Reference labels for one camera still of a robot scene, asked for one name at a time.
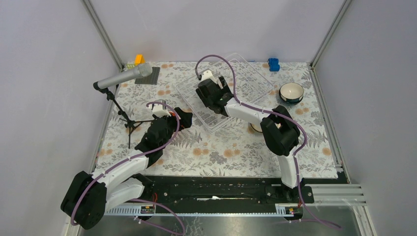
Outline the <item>teal bowl white rim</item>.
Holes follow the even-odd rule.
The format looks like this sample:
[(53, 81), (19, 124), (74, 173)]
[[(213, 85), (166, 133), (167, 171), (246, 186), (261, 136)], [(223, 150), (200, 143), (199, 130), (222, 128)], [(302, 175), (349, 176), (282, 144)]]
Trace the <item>teal bowl white rim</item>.
[(286, 83), (280, 87), (279, 97), (286, 103), (297, 104), (304, 98), (304, 88), (297, 83)]

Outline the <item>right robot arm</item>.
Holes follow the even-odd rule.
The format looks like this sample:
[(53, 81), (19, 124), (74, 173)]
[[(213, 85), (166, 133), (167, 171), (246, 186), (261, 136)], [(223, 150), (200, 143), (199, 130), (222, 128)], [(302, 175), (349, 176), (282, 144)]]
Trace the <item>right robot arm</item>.
[(222, 76), (215, 79), (213, 76), (198, 75), (197, 78), (196, 93), (207, 108), (216, 114), (239, 118), (261, 128), (266, 146), (278, 156), (284, 200), (304, 205), (302, 176), (295, 157), (297, 151), (293, 150), (299, 144), (299, 136), (306, 135), (303, 128), (283, 106), (267, 110), (238, 101)]

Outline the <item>black patterned bowl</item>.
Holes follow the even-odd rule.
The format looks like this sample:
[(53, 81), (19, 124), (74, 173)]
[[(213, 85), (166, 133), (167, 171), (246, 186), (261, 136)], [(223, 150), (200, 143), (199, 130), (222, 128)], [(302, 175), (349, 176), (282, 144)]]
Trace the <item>black patterned bowl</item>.
[(250, 123), (250, 126), (254, 131), (256, 131), (258, 133), (262, 133), (262, 128), (259, 125), (255, 125), (253, 123)]

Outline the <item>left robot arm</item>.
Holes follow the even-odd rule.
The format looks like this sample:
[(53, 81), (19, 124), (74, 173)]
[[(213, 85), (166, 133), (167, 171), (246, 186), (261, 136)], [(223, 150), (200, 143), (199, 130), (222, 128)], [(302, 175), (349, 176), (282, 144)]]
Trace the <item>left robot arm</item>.
[(147, 107), (154, 119), (130, 154), (104, 171), (81, 171), (74, 177), (60, 205), (71, 225), (88, 230), (122, 203), (151, 199), (152, 188), (134, 176), (156, 163), (177, 134), (191, 127), (193, 114), (161, 101), (149, 102)]

